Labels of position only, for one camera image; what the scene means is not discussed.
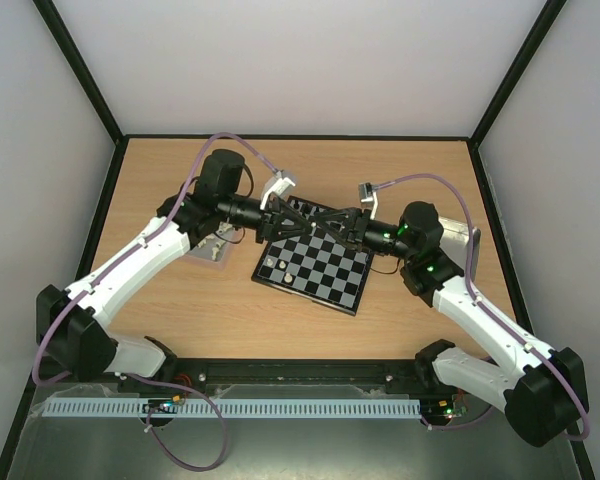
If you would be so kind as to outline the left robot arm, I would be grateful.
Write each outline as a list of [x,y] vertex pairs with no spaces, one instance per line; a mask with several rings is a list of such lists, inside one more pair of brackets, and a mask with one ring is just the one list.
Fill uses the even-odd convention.
[[307,233],[310,223],[286,197],[296,185],[286,170],[274,170],[258,198],[237,190],[250,169],[239,153],[216,149],[199,154],[178,194],[167,198],[144,229],[95,271],[36,297],[40,355],[49,355],[81,382],[102,374],[155,376],[170,357],[157,340],[115,336],[114,317],[157,273],[196,248],[222,223],[254,231],[259,243]]

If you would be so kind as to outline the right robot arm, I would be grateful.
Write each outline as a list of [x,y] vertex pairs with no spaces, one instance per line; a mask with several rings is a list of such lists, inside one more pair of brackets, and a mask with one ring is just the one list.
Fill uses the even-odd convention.
[[472,357],[440,340],[416,356],[425,390],[458,387],[504,413],[516,434],[542,447],[584,421],[588,394],[584,363],[572,349],[556,350],[526,331],[475,290],[470,276],[441,248],[443,226],[435,207],[408,204],[396,225],[368,210],[319,213],[314,223],[338,243],[403,260],[407,289],[460,326],[489,355]]

